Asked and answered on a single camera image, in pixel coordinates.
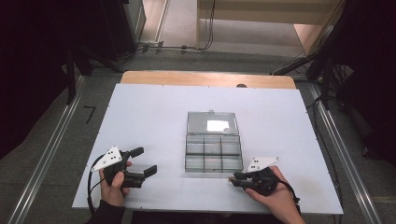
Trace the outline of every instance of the hand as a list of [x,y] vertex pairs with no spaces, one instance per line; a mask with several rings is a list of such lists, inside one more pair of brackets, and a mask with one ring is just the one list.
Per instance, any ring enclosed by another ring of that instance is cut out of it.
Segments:
[[[270,169],[281,180],[288,182],[277,166]],[[271,213],[284,223],[305,223],[297,211],[291,192],[282,183],[278,183],[276,190],[269,196],[262,196],[254,189],[247,189],[246,193],[255,201],[266,206]]]
[[[126,166],[129,167],[131,166],[132,163],[130,161],[126,162]],[[103,174],[103,169],[99,171],[99,176],[100,179],[104,179],[105,175]],[[105,202],[121,207],[123,206],[123,198],[125,195],[127,195],[130,191],[130,189],[120,189],[121,185],[124,180],[124,173],[123,172],[118,172],[113,179],[113,182],[111,183],[111,186],[107,184],[107,182],[104,180],[100,183],[101,187],[101,194],[102,194],[102,200]]]

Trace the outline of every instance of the clear plastic box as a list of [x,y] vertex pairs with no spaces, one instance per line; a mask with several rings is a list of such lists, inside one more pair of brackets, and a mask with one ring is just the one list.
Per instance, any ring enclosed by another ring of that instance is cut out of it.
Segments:
[[234,173],[244,168],[234,113],[189,112],[185,170]]

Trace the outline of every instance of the white label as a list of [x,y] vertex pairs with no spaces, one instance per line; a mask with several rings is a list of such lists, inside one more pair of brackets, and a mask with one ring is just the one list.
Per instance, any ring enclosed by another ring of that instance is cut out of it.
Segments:
[[207,131],[208,132],[224,132],[225,129],[230,128],[228,121],[226,120],[208,120]]

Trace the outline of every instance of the black sleeve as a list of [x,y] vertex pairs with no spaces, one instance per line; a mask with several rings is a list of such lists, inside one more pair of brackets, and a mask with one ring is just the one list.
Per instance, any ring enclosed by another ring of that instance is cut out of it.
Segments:
[[113,206],[103,200],[86,224],[121,224],[125,207]]

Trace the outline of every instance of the white tabletop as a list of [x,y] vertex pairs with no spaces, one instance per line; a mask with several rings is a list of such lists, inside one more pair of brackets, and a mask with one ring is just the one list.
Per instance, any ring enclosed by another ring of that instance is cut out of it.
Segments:
[[[226,177],[185,173],[187,114],[211,109],[235,113],[245,168],[253,157],[280,157],[276,165],[301,198],[302,213],[343,213],[299,91],[142,84],[116,86],[73,207],[88,207],[92,163],[117,145],[122,151],[145,149],[132,159],[132,170],[158,165],[158,173],[125,198],[127,208],[268,213]],[[92,185],[98,181],[98,174],[93,174]],[[93,191],[92,200],[98,206],[99,188]]]

